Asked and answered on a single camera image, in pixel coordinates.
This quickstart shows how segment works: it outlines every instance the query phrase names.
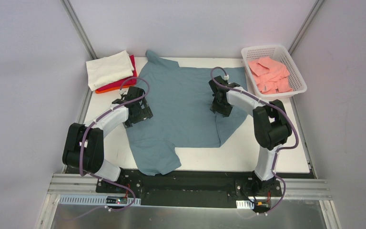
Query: gray wall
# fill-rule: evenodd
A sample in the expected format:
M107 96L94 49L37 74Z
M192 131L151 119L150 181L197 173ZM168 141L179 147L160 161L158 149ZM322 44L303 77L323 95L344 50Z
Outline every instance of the gray wall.
M99 57L147 49L169 57L241 58L252 45L289 48L315 0L71 0Z
M317 173L343 228L366 228L366 1L326 1L294 60L308 85L296 103Z
M0 0L0 229L36 226L88 54L59 0Z

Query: robotic arm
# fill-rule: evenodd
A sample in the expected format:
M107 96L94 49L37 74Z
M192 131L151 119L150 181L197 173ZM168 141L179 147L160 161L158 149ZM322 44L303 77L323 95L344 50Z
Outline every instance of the robotic arm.
M280 112L267 105L263 106L257 100L243 94L241 91L245 90L237 83L228 83L221 76L215 77L215 80L225 87L236 90L222 88L214 80L210 80L209 85L214 96L211 111L227 117L232 107L238 106L253 117L254 135L260 145L260 151L250 189L253 194L257 194L260 189L274 183L272 168L275 166L276 151L287 142L287 138L292 134L291 127ZM281 101L274 100L270 103L285 112Z
M152 118L151 109L145 98L126 104L143 96L144 92L141 88L130 87L127 94L122 95L121 99L114 100L109 109L96 118L84 124L73 123L68 130L62 162L79 168L80 150L84 147L83 170L110 181L116 181L121 169L104 159L103 140L121 123L124 123L125 127L131 127L137 122ZM93 125L88 131L86 141L82 142L83 134L90 124Z

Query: white folded cloth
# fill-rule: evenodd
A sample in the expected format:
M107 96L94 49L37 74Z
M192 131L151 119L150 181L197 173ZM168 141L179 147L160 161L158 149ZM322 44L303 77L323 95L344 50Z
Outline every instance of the white folded cloth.
M134 67L130 56L124 50L116 55L87 61L88 86L94 91L115 81L132 76Z

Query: white table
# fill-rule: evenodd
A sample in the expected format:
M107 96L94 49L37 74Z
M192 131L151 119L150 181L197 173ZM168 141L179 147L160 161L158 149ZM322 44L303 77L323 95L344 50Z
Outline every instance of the white table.
M179 62L181 67L214 68L243 67L242 59L214 58L167 58ZM147 63L147 58L135 58L137 73ZM85 120L91 120L105 109L111 102L120 98L119 90L96 94L93 93ZM281 99L287 115L298 129L294 112L289 99ZM288 138L285 146L292 146L294 134ZM178 170L196 171L253 171L256 167L259 144L254 137L253 119L248 115L244 123L231 135L220 148L176 148L182 166ZM116 127L104 140L105 158L121 168L137 169L132 156L127 134L123 125ZM292 150L283 150L278 158L277 172L309 173L305 152L301 144Z

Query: white plastic basket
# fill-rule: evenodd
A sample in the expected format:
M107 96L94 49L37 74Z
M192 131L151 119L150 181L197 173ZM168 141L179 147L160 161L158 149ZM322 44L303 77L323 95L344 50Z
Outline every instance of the white plastic basket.
M245 69L247 75L249 76L250 82L253 87L254 94L265 100L274 100L281 98L288 98L295 94L299 94L306 91L306 84L304 79L302 78L298 68L296 67L293 59L288 53L287 49L282 45L264 45L264 46L252 46L248 48L244 48L241 51L242 57L244 59ZM290 83L290 87L294 90L293 92L284 92L277 94L262 94L259 89L257 89L256 82L254 81L252 72L250 71L249 64L247 61L252 61L259 59L260 57L269 56L271 59L275 61L279 61L286 65L287 70L290 72L290 76L288 77L288 81Z

